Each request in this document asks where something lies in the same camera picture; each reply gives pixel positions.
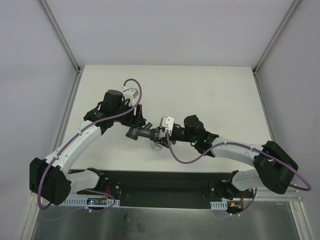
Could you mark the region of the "grey pipe tee fitting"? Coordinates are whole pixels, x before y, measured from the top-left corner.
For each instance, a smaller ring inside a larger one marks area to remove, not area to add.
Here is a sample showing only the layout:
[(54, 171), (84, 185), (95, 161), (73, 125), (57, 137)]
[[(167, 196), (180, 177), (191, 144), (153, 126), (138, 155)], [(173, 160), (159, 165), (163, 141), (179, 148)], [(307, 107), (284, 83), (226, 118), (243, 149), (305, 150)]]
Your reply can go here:
[(150, 138), (151, 136), (151, 127), (153, 125), (148, 122), (144, 127), (130, 127), (128, 132), (125, 134), (127, 138), (137, 141), (139, 137)]

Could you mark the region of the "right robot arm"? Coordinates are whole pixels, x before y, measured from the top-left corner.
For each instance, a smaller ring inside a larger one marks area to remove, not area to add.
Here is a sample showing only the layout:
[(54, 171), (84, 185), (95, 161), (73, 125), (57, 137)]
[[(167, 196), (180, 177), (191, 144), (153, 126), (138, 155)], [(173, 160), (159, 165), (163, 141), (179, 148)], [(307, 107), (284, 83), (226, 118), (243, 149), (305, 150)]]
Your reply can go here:
[(201, 157), (231, 159), (251, 166), (251, 170), (234, 171), (232, 178), (223, 184), (230, 197), (237, 197), (248, 189), (263, 187), (283, 195), (299, 169), (296, 162), (274, 141), (265, 144), (231, 141), (207, 131), (196, 115), (187, 116), (183, 124), (176, 124), (172, 117), (163, 117), (159, 127), (151, 130), (149, 138), (167, 148), (175, 142), (187, 142)]

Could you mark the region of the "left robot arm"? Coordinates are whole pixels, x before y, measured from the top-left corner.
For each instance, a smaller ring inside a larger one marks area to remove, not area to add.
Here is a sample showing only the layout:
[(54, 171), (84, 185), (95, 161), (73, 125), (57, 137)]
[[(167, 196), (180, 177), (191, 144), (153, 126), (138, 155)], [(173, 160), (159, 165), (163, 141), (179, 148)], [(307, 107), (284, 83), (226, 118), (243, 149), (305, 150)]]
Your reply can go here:
[(108, 90), (95, 108), (88, 111), (77, 130), (44, 159), (34, 158), (29, 165), (29, 189), (51, 204), (60, 205), (69, 194), (89, 189), (94, 194), (107, 192), (106, 175), (93, 167), (70, 173), (81, 154), (114, 123), (132, 127), (145, 125), (139, 90), (124, 86)]

